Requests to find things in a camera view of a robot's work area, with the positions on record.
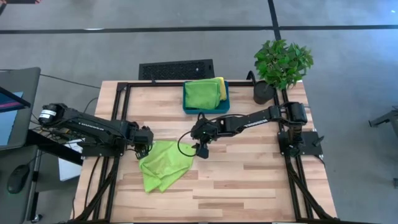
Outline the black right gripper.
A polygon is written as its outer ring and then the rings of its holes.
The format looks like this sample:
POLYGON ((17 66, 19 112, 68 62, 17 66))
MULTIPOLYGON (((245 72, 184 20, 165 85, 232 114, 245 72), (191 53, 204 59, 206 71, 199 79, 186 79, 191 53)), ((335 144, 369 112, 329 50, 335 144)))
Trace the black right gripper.
MULTIPOLYGON (((190 137, 204 143, 216 141, 218 136, 218 125, 215 119, 199 119, 191 129, 190 137)), ((192 148, 198 149, 199 143, 195 143, 192 148)))

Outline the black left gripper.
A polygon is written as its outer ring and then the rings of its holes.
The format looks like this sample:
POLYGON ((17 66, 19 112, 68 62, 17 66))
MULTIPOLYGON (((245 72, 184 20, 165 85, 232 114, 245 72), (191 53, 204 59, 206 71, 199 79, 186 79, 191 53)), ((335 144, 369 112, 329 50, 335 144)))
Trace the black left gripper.
POLYGON ((142 159, 149 155, 152 150, 154 133, 148 126, 130 126, 129 134, 126 136, 127 144, 135 148, 147 147, 145 150, 136 151, 136 158, 142 159))

